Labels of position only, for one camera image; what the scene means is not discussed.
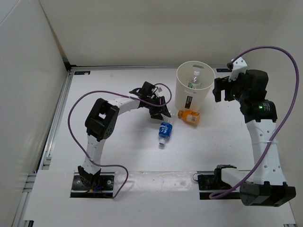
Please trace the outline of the blue label plastic bottle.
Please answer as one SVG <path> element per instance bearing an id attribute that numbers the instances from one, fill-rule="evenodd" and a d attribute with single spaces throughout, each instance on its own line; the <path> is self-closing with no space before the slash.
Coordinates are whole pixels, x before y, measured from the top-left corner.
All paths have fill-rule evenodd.
<path id="1" fill-rule="evenodd" d="M 171 117 L 164 117 L 159 128 L 159 146 L 164 147 L 171 138 L 173 123 L 176 119 L 175 114 L 171 113 Z"/>

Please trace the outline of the small green label water bottle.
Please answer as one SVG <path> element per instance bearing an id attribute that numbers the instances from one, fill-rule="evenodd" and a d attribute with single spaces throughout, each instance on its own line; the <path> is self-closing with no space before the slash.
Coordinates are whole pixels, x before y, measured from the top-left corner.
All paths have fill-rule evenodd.
<path id="1" fill-rule="evenodd" d="M 199 71 L 196 71 L 196 70 L 194 71 L 193 78 L 188 82 L 187 87 L 191 88 L 191 89 L 201 89 L 202 88 L 202 81 L 200 78 Z"/>

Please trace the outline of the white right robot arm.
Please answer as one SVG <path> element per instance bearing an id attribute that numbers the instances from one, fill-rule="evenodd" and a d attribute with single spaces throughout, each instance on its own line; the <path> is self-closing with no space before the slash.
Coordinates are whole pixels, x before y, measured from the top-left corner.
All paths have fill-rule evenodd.
<path id="1" fill-rule="evenodd" d="M 224 167 L 213 176 L 213 185 L 223 189 L 230 185 L 238 190 L 245 206 L 279 207 L 296 196 L 295 187 L 286 183 L 275 136 L 276 106 L 266 99 L 268 75 L 260 70 L 241 72 L 236 78 L 224 77 L 214 80 L 213 94 L 216 102 L 236 100 L 248 128 L 254 167 L 245 180 L 234 167 Z"/>

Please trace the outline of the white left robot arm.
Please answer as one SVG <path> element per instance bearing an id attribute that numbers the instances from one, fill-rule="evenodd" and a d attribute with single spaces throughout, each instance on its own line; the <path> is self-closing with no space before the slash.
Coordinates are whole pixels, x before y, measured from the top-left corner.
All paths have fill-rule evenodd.
<path id="1" fill-rule="evenodd" d="M 144 82 L 140 88 L 135 88 L 130 96 L 120 96 L 118 99 L 107 101 L 99 98 L 94 103 L 85 120 L 88 136 L 84 163 L 78 167 L 82 183 L 89 189 L 100 185 L 100 161 L 106 139 L 116 125 L 118 116 L 138 108 L 147 108 L 152 119 L 163 120 L 164 116 L 171 117 L 164 96 L 160 96 L 158 88 L 149 82 Z"/>

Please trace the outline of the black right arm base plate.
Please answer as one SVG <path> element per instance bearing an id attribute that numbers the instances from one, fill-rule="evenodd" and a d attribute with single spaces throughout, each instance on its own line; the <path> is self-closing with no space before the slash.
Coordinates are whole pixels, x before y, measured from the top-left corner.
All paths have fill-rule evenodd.
<path id="1" fill-rule="evenodd" d="M 200 200 L 209 200 L 209 195 L 214 191 L 224 191 L 231 188 L 224 182 L 216 182 L 214 174 L 197 176 Z"/>

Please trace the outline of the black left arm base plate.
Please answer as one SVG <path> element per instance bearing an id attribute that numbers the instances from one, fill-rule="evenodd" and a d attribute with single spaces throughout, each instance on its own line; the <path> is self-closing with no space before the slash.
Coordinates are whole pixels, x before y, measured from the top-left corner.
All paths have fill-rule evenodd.
<path id="1" fill-rule="evenodd" d="M 74 173 L 70 197 L 110 199 L 113 197 L 114 179 L 114 173 L 101 173 L 97 182 L 88 186 L 82 182 L 79 173 Z"/>

